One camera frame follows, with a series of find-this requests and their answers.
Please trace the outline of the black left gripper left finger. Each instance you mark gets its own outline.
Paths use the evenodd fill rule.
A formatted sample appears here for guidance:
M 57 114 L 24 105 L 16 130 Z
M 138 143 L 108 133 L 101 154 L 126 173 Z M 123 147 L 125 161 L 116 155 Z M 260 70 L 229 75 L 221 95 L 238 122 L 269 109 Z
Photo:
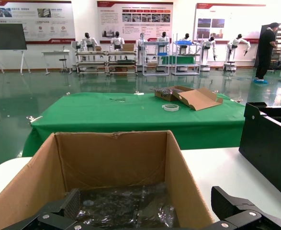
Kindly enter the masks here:
M 64 199 L 45 204 L 33 216 L 14 223 L 6 230 L 80 230 L 77 222 L 80 190 L 72 189 Z

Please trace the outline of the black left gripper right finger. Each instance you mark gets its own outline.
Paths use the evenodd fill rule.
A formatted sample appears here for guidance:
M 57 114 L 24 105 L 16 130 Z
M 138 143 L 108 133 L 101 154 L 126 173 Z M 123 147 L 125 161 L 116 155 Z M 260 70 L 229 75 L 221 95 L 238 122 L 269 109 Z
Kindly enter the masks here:
M 211 195 L 219 221 L 204 230 L 281 230 L 281 218 L 267 214 L 250 200 L 231 196 L 219 186 L 211 188 Z

